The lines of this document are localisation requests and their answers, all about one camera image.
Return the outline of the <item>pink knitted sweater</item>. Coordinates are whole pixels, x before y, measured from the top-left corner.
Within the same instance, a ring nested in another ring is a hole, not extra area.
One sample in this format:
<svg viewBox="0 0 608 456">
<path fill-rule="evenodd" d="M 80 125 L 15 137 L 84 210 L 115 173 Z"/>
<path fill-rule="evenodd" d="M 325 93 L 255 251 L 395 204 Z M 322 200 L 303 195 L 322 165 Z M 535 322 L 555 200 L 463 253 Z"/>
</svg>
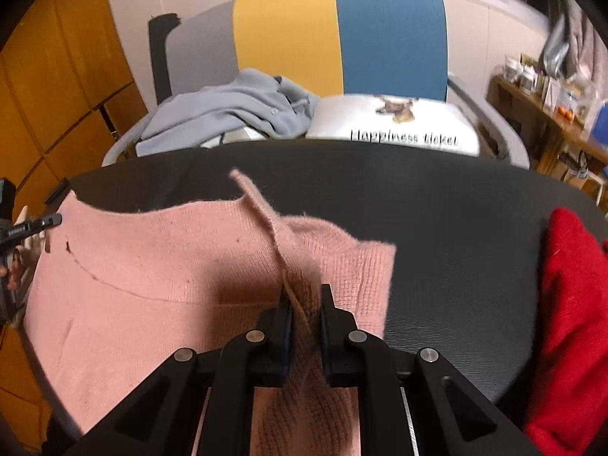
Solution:
<svg viewBox="0 0 608 456">
<path fill-rule="evenodd" d="M 381 336 L 396 255 L 337 225 L 282 216 L 233 171 L 242 195 L 147 213 L 66 196 L 49 231 L 25 331 L 66 431 L 88 432 L 175 350 L 223 347 L 286 293 L 294 307 L 288 382 L 256 393 L 257 455 L 356 455 L 356 392 L 331 388 L 317 346 L 320 289 Z"/>
</svg>

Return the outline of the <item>light blue grey garment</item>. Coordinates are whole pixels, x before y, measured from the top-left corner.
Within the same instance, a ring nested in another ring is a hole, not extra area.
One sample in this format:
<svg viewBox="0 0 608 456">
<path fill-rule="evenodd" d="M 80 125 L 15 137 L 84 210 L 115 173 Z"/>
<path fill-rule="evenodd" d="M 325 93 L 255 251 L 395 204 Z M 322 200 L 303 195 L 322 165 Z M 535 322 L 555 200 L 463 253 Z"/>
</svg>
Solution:
<svg viewBox="0 0 608 456">
<path fill-rule="evenodd" d="M 228 84 L 166 99 L 149 119 L 135 144 L 139 157 L 190 147 L 242 128 L 266 138 L 304 135 L 320 97 L 284 76 L 247 68 Z"/>
</svg>

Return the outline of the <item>red garment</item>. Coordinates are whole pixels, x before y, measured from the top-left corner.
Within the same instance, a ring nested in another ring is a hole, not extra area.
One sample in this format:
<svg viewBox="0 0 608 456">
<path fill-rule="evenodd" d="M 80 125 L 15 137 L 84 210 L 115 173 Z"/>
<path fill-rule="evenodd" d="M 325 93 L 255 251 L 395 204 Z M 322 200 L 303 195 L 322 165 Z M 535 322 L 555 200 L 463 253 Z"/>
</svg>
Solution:
<svg viewBox="0 0 608 456">
<path fill-rule="evenodd" d="M 607 244 L 565 208 L 550 215 L 538 305 L 524 433 L 544 455 L 582 455 L 607 421 Z"/>
</svg>

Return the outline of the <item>orange wooden wardrobe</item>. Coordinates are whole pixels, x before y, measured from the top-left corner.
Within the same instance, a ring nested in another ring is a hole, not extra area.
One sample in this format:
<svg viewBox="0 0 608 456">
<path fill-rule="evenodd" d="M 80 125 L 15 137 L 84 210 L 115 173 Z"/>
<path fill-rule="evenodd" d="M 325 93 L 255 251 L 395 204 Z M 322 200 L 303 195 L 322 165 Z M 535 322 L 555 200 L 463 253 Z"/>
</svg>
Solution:
<svg viewBox="0 0 608 456">
<path fill-rule="evenodd" d="M 108 0 L 34 0 L 1 40 L 1 175 L 16 213 L 101 165 L 147 112 Z"/>
</svg>

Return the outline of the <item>white printed pillow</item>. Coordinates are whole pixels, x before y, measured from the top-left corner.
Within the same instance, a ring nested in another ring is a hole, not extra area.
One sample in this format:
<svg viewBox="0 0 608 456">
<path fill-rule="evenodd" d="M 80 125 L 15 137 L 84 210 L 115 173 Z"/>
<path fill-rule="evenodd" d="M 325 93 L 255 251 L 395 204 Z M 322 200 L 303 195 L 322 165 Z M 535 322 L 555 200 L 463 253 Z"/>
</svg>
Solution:
<svg viewBox="0 0 608 456">
<path fill-rule="evenodd" d="M 477 158 L 475 128 L 453 104 L 431 99 L 341 95 L 320 100 L 308 139 L 433 149 Z"/>
</svg>

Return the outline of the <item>cluttered wooden shelf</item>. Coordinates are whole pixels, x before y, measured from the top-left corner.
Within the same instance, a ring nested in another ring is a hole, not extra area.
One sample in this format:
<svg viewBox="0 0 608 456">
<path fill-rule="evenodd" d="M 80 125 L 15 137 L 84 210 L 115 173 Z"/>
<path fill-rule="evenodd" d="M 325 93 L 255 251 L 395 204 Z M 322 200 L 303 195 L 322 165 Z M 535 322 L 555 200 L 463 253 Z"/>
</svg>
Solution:
<svg viewBox="0 0 608 456">
<path fill-rule="evenodd" d="M 584 133 L 578 120 L 546 108 L 539 96 L 508 81 L 501 68 L 489 81 L 488 99 L 521 136 L 535 172 L 560 179 L 591 196 L 599 208 L 607 207 L 607 147 Z"/>
</svg>

